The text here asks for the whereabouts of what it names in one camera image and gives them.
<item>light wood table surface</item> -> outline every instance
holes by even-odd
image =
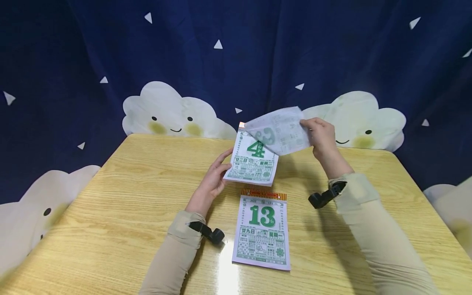
[[[233,143],[129,136],[0,293],[136,294],[175,214]],[[397,158],[386,151],[341,152],[378,189],[441,294],[471,294],[472,262]],[[229,184],[208,218],[211,228],[225,232],[226,244],[202,243],[184,294],[374,294],[367,263],[334,204],[317,211],[307,201],[326,183],[311,150],[280,157],[272,189],[288,195],[291,272],[231,263],[245,185]]]

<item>black wrist strap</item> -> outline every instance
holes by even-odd
[[[333,183],[329,190],[325,191],[322,194],[314,193],[308,197],[308,201],[315,209],[323,208],[326,204],[329,203],[332,199],[337,197],[344,187],[346,186],[346,181],[338,181]]]
[[[209,239],[210,242],[212,242],[215,245],[218,245],[219,243],[221,243],[221,241],[225,237],[225,233],[223,233],[221,229],[215,228],[215,230],[212,231],[211,228],[206,226],[206,224],[199,221],[190,222],[188,226],[191,229],[198,231],[199,233],[202,233],[202,236]]]

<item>hand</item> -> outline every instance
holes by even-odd
[[[323,155],[337,152],[333,125],[320,118],[301,120],[300,124],[308,129],[315,158],[319,160]]]
[[[310,144],[313,145],[313,156],[320,162],[328,179],[354,173],[336,147],[333,125],[320,118],[300,120],[300,124],[308,129]]]
[[[233,153],[233,148],[223,152],[210,166],[202,182],[190,198],[185,211],[196,212],[206,216],[213,200],[223,191],[227,181],[223,179],[231,164],[222,164],[227,156]]]

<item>dark blue backdrop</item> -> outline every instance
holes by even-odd
[[[208,102],[233,127],[367,91],[406,115],[396,155],[421,189],[472,175],[468,0],[0,5],[0,204],[46,171],[101,166],[126,136],[124,99],[150,81]]]

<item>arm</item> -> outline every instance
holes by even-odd
[[[346,181],[336,197],[337,212],[359,244],[378,294],[439,294],[421,258],[395,220],[384,209],[367,178],[354,172],[335,144],[334,127],[319,119],[302,125],[311,130],[313,154],[331,185]]]
[[[192,221],[205,223],[213,200],[223,191],[226,182],[222,175],[231,164],[222,164],[233,148],[222,153],[190,198],[185,211],[177,213],[164,242],[157,251],[144,278],[140,295],[178,295],[185,275],[200,248],[202,235],[191,229]]]

